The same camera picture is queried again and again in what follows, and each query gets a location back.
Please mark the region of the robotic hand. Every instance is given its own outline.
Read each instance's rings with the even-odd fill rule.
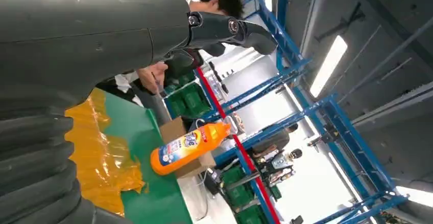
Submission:
[[[251,22],[236,20],[233,17],[206,12],[191,12],[188,17],[190,26],[189,41],[178,48],[203,49],[212,56],[220,56],[225,47],[221,43],[245,48],[252,47],[262,55],[269,55],[276,48],[275,39],[263,27]],[[188,71],[203,64],[198,53],[183,49],[170,52],[166,64],[168,78],[179,78]]]
[[[185,0],[0,0],[0,12],[2,223],[129,223],[81,198],[64,111],[171,51],[276,47],[260,26],[189,13]]]

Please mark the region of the blue metal frame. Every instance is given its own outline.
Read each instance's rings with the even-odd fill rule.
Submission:
[[[283,120],[281,120],[278,123],[275,123],[266,129],[264,129],[261,133],[258,133],[248,139],[246,139],[244,142],[242,142],[242,145],[246,150],[250,149],[255,144],[259,143],[260,141],[269,138],[279,131],[281,131],[284,128],[289,127],[290,125],[302,120],[305,116],[310,116],[314,114],[323,104],[328,102],[331,99],[331,97],[327,97],[325,99],[322,99],[318,101],[317,103],[313,104],[312,106],[304,109],[302,112],[295,113]],[[216,156],[215,163],[217,165],[224,163],[227,160],[230,160],[236,155],[236,152],[238,151],[237,148],[232,148],[231,150],[228,150],[218,156]]]
[[[227,114],[246,106],[247,104],[271,92],[276,87],[290,82],[299,75],[302,75],[303,72],[301,72],[300,69],[309,61],[303,59],[299,49],[284,30],[285,6],[283,7],[283,5],[280,5],[278,7],[277,13],[280,17],[277,19],[270,11],[267,10],[263,0],[245,0],[245,3],[250,1],[257,1],[259,3],[259,9],[257,12],[254,12],[254,14],[260,15],[263,22],[279,44],[279,48],[277,50],[277,68],[280,70],[280,74],[239,95],[231,101],[222,104],[224,109],[227,109],[232,105],[236,105],[234,108],[229,109]],[[283,56],[291,65],[290,68],[285,68],[283,66]],[[344,143],[347,146],[352,156],[356,159],[356,162],[349,162],[348,157],[345,157],[346,152],[341,151],[336,142],[330,142],[327,145],[343,169],[344,174],[348,177],[351,184],[353,184],[362,200],[359,203],[355,203],[350,208],[338,211],[324,218],[323,220],[318,221],[316,224],[327,223],[343,215],[346,216],[339,223],[358,223],[361,220],[377,215],[380,213],[380,211],[385,210],[386,208],[390,208],[407,200],[406,196],[389,195],[386,193],[387,191],[394,191],[394,182],[385,171],[383,166],[381,166],[379,160],[368,148],[360,134],[353,127],[344,111],[338,106],[337,102],[334,100],[334,96],[327,97],[310,105],[309,101],[307,100],[308,94],[304,94],[302,88],[294,87],[292,88],[292,92],[301,104],[302,111],[269,126],[260,133],[248,138],[242,144],[245,149],[249,149],[254,144],[269,138],[283,128],[286,128],[287,126],[290,126],[291,124],[303,119],[305,116],[310,118],[316,130],[323,135],[326,133],[326,131],[323,128],[321,120],[319,119],[319,117],[321,117],[320,113],[323,113],[324,116],[328,118],[328,120],[334,125],[335,129],[340,134],[341,141],[338,143]],[[218,116],[215,116],[215,114],[215,110],[212,110],[211,112],[205,114],[204,118],[210,120],[217,119]],[[219,165],[235,156],[239,157],[240,163],[246,174],[250,174],[251,172],[246,165],[245,159],[242,157],[237,148],[233,148],[232,150],[215,157],[215,162],[217,165]],[[359,178],[359,174],[355,172],[353,164],[358,164],[362,168],[363,173],[367,176],[366,180],[372,183],[374,189],[371,189],[368,185],[366,185],[366,181],[362,181]],[[267,205],[261,196],[255,181],[252,181],[251,184],[254,192],[261,202],[261,206],[266,217],[270,223],[273,223],[269,209],[267,208]]]
[[[226,114],[230,114],[234,111],[239,110],[240,108],[256,101],[257,99],[262,98],[263,96],[265,96],[266,94],[268,94],[269,92],[274,90],[275,88],[283,85],[284,83],[290,82],[293,79],[297,78],[298,76],[302,75],[303,72],[299,73],[298,70],[300,70],[300,68],[302,66],[306,65],[309,61],[310,61],[310,59],[304,59],[301,62],[299,62],[299,63],[297,63],[297,64],[295,64],[289,68],[284,68],[280,72],[279,75],[262,82],[261,84],[259,84],[259,85],[255,86],[254,88],[240,94],[239,96],[233,98],[232,100],[221,104],[221,106],[223,107],[223,109],[227,109],[234,104],[238,104],[238,106],[236,106],[235,108],[232,108],[229,111],[227,111]],[[256,92],[258,92],[261,89],[262,89],[262,91],[260,93],[249,98],[248,100],[245,100],[242,105],[240,104],[241,100],[247,98],[248,96],[250,96]],[[205,113],[202,116],[202,119],[210,120],[210,121],[218,120],[220,117],[219,117],[219,115],[215,116],[216,113],[217,113],[216,110],[211,110],[211,111]]]

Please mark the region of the ceiling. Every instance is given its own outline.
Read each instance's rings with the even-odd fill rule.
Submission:
[[[415,32],[433,16],[432,0],[379,1],[410,33]],[[313,82],[336,35],[341,35],[348,44],[348,50],[319,98],[337,93],[340,100],[402,43],[392,37],[387,29],[379,27],[378,18],[365,4],[360,5],[358,14],[361,15],[358,20],[324,37],[323,34],[327,31],[349,21],[359,0],[323,0],[322,6],[316,11],[316,24],[311,28],[313,38],[310,38],[308,43],[303,42],[310,6],[318,2],[288,2],[286,30],[298,46],[304,47],[304,57],[312,58],[303,80],[305,89]],[[421,85],[432,82],[432,40],[433,28],[430,28],[417,38],[427,51],[423,59],[410,48],[406,48],[373,73],[359,89],[347,95],[340,105],[349,118],[356,119]],[[433,191],[433,140],[429,134],[429,128],[433,125],[433,112],[429,109],[432,102],[432,99],[426,99],[412,108],[401,109],[380,118],[378,124],[370,123],[364,128],[358,128],[398,185]],[[431,208],[413,203],[401,208],[420,218],[433,219]]]

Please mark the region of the man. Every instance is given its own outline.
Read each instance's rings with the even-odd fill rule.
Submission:
[[[262,173],[263,178],[270,184],[273,177],[281,175],[285,169],[293,171],[293,160],[299,159],[302,156],[302,150],[295,149],[291,153],[287,154],[284,151],[280,151],[271,160],[259,164],[258,168]]]
[[[290,141],[289,133],[298,129],[298,124],[294,124],[281,130],[277,134],[271,136],[270,138],[259,142],[254,145],[251,149],[253,158],[261,158],[265,155],[278,150],[278,152],[282,152],[283,148],[287,145],[288,141]]]
[[[187,0],[190,11],[209,12],[241,18],[243,14],[242,0]],[[125,95],[128,100],[136,100],[137,97],[132,94],[129,83],[139,79],[142,86],[152,94],[161,92],[160,87],[163,87],[164,73],[168,66],[164,62],[158,62],[154,65],[141,68],[130,74],[119,74],[115,77],[117,88]]]

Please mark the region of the green table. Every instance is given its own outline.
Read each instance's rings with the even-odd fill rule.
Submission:
[[[150,166],[150,153],[162,145],[158,125],[151,110],[144,109],[117,96],[106,93],[105,107],[111,118],[107,135],[123,137],[131,155],[141,163],[143,181],[149,192],[122,192],[126,218],[140,223],[192,223],[174,175],[161,177]]]

